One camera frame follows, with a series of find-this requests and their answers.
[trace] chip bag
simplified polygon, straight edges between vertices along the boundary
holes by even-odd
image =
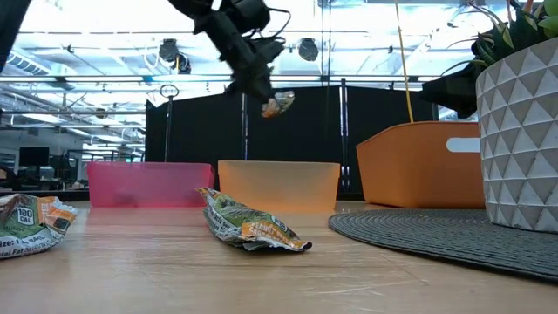
[[[77,214],[56,197],[0,197],[0,259],[39,253],[61,243]]]
[[[248,208],[211,188],[198,188],[211,231],[222,241],[247,250],[281,248],[303,252],[312,247],[272,214]]]

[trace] wooden table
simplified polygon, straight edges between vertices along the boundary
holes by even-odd
[[[2,313],[526,314],[558,304],[554,286],[352,241],[328,229],[328,214],[279,215],[315,246],[261,254],[219,242],[199,209],[79,206],[65,243],[0,262]]]

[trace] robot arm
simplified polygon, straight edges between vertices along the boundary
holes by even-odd
[[[292,92],[274,94],[268,63],[284,49],[284,40],[276,34],[270,38],[243,36],[264,29],[271,10],[263,0],[222,0],[212,10],[214,0],[168,0],[174,8],[194,20],[194,35],[205,32],[233,70],[233,83],[225,93],[243,92],[263,104],[263,116],[282,113],[292,104]]]

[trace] gray woven placemat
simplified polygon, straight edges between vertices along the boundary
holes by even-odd
[[[558,283],[558,235],[493,225],[484,210],[386,209],[330,217],[372,245]]]

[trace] plant pot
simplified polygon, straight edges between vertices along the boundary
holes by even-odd
[[[558,38],[491,65],[476,91],[490,221],[558,233]]]

